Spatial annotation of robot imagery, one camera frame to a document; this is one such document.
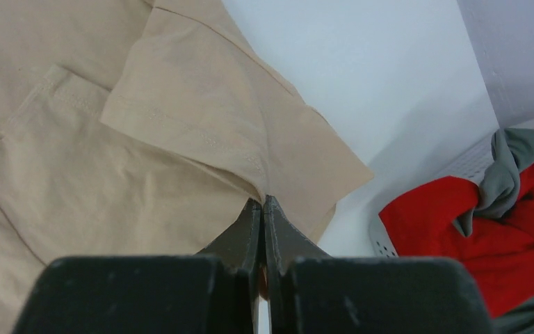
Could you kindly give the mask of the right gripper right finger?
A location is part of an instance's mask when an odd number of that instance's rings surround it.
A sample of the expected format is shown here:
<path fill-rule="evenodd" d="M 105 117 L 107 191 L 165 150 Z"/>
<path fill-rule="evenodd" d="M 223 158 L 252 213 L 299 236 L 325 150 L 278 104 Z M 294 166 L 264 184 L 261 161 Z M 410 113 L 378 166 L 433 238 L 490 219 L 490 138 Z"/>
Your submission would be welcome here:
<path fill-rule="evenodd" d="M 445 257 L 332 257 L 263 206 L 272 333 L 493 333 L 467 270 Z"/>

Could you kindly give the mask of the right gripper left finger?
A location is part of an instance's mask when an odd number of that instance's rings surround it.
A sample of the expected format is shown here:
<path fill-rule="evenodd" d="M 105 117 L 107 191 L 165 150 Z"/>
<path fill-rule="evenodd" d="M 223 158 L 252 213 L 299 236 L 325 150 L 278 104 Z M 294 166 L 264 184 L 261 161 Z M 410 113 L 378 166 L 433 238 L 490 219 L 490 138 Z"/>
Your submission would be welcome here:
<path fill-rule="evenodd" d="M 256 333 L 261 205 L 194 255 L 62 257 L 14 333 Z"/>

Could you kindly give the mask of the beige t shirt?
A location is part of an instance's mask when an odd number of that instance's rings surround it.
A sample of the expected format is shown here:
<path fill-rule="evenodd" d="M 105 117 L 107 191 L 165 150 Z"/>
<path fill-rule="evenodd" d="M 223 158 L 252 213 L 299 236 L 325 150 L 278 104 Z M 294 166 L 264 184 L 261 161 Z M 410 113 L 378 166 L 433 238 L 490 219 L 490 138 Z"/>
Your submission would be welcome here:
<path fill-rule="evenodd" d="M 317 241 L 372 176 L 221 1 L 0 1 L 0 333 L 56 258 L 195 253 L 269 195 Z"/>

